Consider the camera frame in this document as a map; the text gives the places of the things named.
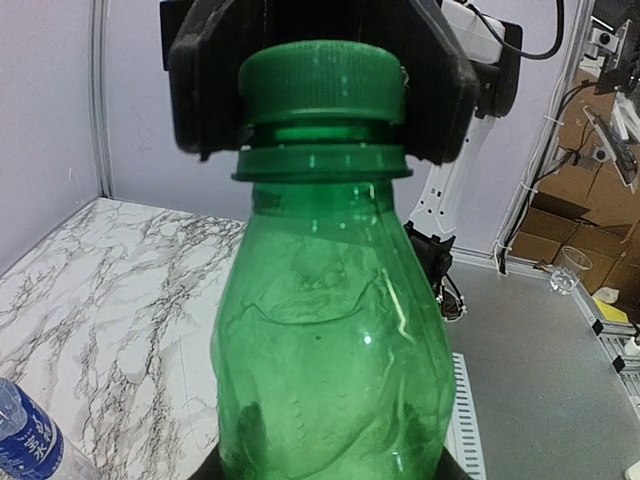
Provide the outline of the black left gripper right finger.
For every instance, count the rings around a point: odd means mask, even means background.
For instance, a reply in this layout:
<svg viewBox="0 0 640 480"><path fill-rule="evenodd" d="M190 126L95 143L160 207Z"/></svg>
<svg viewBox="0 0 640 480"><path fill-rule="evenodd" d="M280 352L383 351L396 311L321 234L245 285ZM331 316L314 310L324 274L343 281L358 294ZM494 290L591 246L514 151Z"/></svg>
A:
<svg viewBox="0 0 640 480"><path fill-rule="evenodd" d="M472 480L451 453L444 449L439 460L439 480Z"/></svg>

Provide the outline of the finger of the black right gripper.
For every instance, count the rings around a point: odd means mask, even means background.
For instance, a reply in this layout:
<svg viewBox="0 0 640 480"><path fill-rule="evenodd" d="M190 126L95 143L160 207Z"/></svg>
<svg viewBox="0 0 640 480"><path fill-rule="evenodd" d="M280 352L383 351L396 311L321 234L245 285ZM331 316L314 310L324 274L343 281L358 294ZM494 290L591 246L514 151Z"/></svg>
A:
<svg viewBox="0 0 640 480"><path fill-rule="evenodd" d="M239 148L238 72L259 49L258 1L167 3L167 72L179 149L207 160Z"/></svg>
<svg viewBox="0 0 640 480"><path fill-rule="evenodd" d="M478 100L478 77L440 1L366 1L359 39L395 55L407 76L406 152L455 161Z"/></svg>

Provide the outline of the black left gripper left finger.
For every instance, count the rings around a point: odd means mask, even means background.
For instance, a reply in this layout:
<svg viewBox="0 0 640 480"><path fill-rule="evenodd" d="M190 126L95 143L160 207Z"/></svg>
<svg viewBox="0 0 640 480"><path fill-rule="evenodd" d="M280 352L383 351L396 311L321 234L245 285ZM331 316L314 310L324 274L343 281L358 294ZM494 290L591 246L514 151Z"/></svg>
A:
<svg viewBox="0 0 640 480"><path fill-rule="evenodd" d="M225 480L218 449L213 449L188 480Z"/></svg>

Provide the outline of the green plastic bottle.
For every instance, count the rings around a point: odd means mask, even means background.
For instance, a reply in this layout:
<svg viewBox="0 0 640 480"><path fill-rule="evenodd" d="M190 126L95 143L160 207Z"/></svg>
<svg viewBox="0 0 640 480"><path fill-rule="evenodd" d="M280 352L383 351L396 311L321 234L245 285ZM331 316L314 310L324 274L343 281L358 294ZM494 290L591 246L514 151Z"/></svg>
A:
<svg viewBox="0 0 640 480"><path fill-rule="evenodd" d="M394 208L392 127L250 129L253 207L212 362L229 479L431 479L454 397L451 348Z"/></svg>

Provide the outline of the clear bottle blue label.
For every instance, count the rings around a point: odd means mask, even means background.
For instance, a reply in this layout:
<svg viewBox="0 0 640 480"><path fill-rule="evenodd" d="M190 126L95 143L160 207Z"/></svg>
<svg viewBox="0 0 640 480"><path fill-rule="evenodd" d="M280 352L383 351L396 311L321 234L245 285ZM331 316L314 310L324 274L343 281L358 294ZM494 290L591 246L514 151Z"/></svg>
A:
<svg viewBox="0 0 640 480"><path fill-rule="evenodd" d="M12 479L98 479L94 464L16 383L1 380L1 471Z"/></svg>

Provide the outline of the green bottle cap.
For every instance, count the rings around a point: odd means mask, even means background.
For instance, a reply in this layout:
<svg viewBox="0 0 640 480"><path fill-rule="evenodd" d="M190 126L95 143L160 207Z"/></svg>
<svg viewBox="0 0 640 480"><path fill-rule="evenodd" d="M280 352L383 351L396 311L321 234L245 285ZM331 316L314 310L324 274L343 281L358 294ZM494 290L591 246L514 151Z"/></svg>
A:
<svg viewBox="0 0 640 480"><path fill-rule="evenodd" d="M238 91L250 125L299 118L405 121L400 61L364 43L315 40L261 50L242 64Z"/></svg>

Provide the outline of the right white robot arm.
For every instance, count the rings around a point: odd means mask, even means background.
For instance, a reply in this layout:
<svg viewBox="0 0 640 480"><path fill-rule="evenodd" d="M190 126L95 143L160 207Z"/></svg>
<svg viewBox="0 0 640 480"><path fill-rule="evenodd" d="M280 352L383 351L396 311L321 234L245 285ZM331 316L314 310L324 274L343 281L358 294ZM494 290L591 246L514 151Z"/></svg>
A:
<svg viewBox="0 0 640 480"><path fill-rule="evenodd" d="M163 1L163 67L178 147L202 159L238 149L238 73L252 54L305 40L354 41L395 55L408 75L406 151L455 162L474 120L502 117L517 92L521 26L455 1Z"/></svg>

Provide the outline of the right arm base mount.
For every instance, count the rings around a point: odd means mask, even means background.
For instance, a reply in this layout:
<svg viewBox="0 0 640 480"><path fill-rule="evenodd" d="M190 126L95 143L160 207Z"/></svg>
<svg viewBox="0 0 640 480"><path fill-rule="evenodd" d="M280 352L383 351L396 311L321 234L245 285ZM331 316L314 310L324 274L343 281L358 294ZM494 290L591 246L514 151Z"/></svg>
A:
<svg viewBox="0 0 640 480"><path fill-rule="evenodd" d="M432 288L444 321L458 321L467 312L467 307L464 295L449 275L453 265L451 249L455 236L448 240L443 240L437 235L427 236L419 232L411 221L404 225L404 229Z"/></svg>

